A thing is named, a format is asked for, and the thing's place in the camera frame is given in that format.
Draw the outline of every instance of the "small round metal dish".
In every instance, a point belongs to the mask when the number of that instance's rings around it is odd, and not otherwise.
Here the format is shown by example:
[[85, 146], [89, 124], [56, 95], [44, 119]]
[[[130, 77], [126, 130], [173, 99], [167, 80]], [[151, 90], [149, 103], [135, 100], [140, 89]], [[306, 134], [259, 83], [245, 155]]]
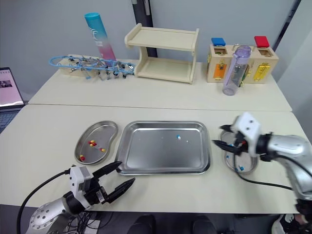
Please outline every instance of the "small round metal dish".
[[101, 121], [90, 126], [80, 137], [75, 148], [75, 159], [85, 165], [104, 160], [118, 132], [112, 121]]
[[[220, 138], [228, 144], [234, 143], [234, 133], [223, 131]], [[234, 154], [225, 151], [224, 159], [225, 164], [234, 171]], [[236, 155], [235, 161], [236, 171], [242, 174], [251, 173], [258, 165], [258, 158], [251, 157], [248, 153], [242, 153], [240, 156]]]

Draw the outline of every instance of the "wooden shelf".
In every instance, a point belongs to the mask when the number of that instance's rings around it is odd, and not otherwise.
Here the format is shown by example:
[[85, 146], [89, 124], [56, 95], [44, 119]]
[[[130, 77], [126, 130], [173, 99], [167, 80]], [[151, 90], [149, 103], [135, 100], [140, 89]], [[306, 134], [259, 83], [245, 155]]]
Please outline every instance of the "wooden shelf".
[[137, 75], [190, 83], [191, 71], [191, 62], [148, 57]]
[[[199, 29], [184, 31], [164, 28], [142, 27], [138, 23], [125, 37], [127, 47], [139, 46], [140, 59], [135, 76], [192, 83]], [[146, 47], [189, 51], [193, 61], [180, 61], [148, 57]]]

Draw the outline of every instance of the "laptop screen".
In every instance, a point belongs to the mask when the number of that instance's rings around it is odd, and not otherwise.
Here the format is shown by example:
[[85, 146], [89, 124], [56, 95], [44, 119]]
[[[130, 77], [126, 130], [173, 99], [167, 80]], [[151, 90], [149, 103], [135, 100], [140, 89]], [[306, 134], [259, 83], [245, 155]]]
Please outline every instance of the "laptop screen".
[[0, 69], [0, 109], [2, 107], [23, 105], [23, 99], [14, 82], [9, 68]]

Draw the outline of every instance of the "shoe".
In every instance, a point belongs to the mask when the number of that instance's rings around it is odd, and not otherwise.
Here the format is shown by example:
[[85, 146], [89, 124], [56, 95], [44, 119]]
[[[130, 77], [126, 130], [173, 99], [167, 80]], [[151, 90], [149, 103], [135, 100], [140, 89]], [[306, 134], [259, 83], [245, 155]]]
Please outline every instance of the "shoe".
[[192, 224], [192, 234], [217, 234], [212, 222], [206, 216], [198, 216]]
[[156, 220], [151, 214], [140, 216], [130, 227], [127, 234], [155, 234]]
[[294, 218], [294, 214], [282, 214], [272, 225], [272, 234], [287, 234], [297, 231], [300, 223]]

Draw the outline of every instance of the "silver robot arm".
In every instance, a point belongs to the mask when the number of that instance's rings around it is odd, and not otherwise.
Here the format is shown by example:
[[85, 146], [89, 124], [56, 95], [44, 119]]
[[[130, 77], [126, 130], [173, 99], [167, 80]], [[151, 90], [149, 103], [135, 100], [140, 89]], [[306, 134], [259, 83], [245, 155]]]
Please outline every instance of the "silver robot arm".
[[120, 164], [121, 161], [110, 163], [92, 174], [86, 167], [71, 167], [71, 190], [63, 197], [40, 206], [32, 214], [26, 234], [61, 234], [71, 218], [91, 209], [94, 204], [115, 201], [131, 187], [135, 178], [123, 182], [110, 194], [106, 193], [98, 181]]
[[310, 143], [300, 136], [279, 136], [261, 134], [260, 123], [249, 113], [238, 116], [232, 125], [223, 125], [221, 129], [235, 134], [235, 145], [214, 140], [221, 149], [236, 155], [247, 152], [251, 157], [260, 157], [262, 161], [276, 160], [287, 172], [292, 189], [297, 196], [296, 208], [312, 221], [312, 177], [293, 161], [312, 173], [312, 148]]
[[[312, 150], [310, 143], [299, 136], [272, 135], [268, 142], [267, 152], [270, 155], [282, 155], [296, 160], [312, 173]], [[312, 178], [293, 162], [276, 158], [285, 168], [298, 199], [312, 200]]]

